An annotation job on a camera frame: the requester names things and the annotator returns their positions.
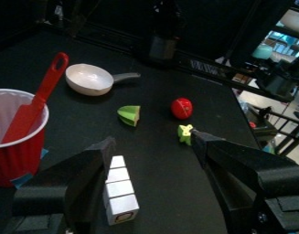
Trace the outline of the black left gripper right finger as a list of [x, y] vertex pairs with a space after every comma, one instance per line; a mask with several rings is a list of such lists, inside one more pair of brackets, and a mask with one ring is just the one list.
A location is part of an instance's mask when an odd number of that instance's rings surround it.
[[299, 164], [191, 131], [229, 234], [299, 234]]

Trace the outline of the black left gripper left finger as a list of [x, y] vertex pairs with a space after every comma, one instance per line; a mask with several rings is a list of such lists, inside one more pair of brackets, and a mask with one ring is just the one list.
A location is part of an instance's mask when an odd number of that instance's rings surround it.
[[95, 234], [115, 139], [92, 144], [19, 188], [3, 234]]

